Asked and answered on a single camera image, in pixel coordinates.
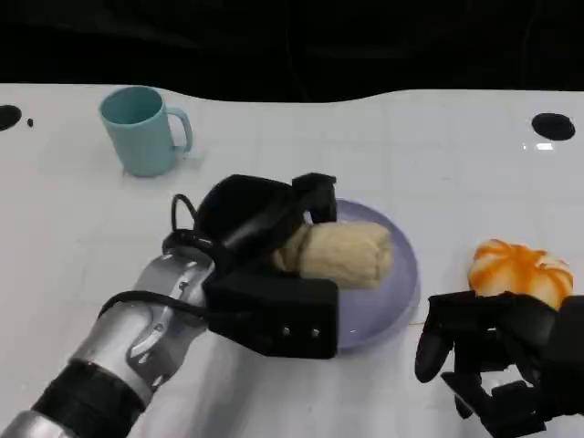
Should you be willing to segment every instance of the light blue mug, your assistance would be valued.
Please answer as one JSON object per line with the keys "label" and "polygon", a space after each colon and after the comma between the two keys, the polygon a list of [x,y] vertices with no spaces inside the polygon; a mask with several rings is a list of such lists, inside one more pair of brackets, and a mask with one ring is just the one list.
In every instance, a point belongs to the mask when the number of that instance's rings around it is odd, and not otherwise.
{"label": "light blue mug", "polygon": [[[127,87],[107,96],[99,106],[101,120],[124,168],[135,176],[161,175],[174,167],[177,153],[193,146],[193,130],[187,115],[166,108],[162,96],[148,87]],[[172,140],[168,115],[178,117],[186,144]]]}

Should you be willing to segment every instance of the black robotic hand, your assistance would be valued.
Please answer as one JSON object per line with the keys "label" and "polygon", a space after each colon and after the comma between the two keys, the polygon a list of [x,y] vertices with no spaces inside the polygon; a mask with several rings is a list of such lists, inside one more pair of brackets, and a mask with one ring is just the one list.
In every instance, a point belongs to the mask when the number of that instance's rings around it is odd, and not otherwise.
{"label": "black robotic hand", "polygon": [[[463,418],[476,413],[495,438],[544,431],[554,417],[584,413],[582,333],[584,297],[569,297],[556,311],[510,292],[433,296],[416,353],[416,377],[432,380],[453,349],[454,371],[441,376]],[[482,388],[482,372],[513,364],[525,381],[490,394]]]}

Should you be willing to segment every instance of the bread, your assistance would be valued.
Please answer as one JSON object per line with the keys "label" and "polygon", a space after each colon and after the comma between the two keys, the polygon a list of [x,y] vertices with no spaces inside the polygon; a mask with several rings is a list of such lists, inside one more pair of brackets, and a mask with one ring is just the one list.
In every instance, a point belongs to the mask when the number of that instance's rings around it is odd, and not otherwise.
{"label": "bread", "polygon": [[305,225],[274,254],[277,267],[340,288],[374,289],[393,262],[390,231],[375,223]]}
{"label": "bread", "polygon": [[495,239],[477,248],[468,281],[479,296],[490,297],[505,291],[528,294],[556,309],[574,287],[567,263],[546,251]]}

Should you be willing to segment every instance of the purple plate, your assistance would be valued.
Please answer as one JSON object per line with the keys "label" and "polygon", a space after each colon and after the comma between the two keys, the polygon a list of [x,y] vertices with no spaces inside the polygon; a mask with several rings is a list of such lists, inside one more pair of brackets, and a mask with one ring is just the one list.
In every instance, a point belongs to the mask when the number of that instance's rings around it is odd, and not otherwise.
{"label": "purple plate", "polygon": [[391,231],[393,265],[377,290],[341,290],[339,351],[346,352],[390,336],[404,327],[420,301],[418,262],[403,232],[383,214],[342,199],[339,222],[375,222]]}

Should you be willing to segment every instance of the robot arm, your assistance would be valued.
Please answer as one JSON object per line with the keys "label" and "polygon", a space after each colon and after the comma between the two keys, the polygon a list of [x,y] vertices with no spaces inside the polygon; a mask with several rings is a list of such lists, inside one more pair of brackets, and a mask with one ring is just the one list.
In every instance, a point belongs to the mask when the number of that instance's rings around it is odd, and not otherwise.
{"label": "robot arm", "polygon": [[[463,418],[476,414],[495,438],[546,430],[560,415],[584,414],[584,297],[559,311],[536,298],[474,291],[434,296],[416,353],[415,373],[432,380],[451,350],[454,370],[441,377]],[[525,381],[482,387],[482,372],[515,364]]]}
{"label": "robot arm", "polygon": [[[0,438],[126,437],[207,329],[265,355],[333,357],[336,285],[283,276],[266,259],[305,212],[314,222],[336,220],[334,182],[318,174],[291,185],[234,175],[198,213],[177,195],[162,255],[134,291],[104,306],[67,367]],[[179,200],[191,211],[192,230],[177,228]]]}

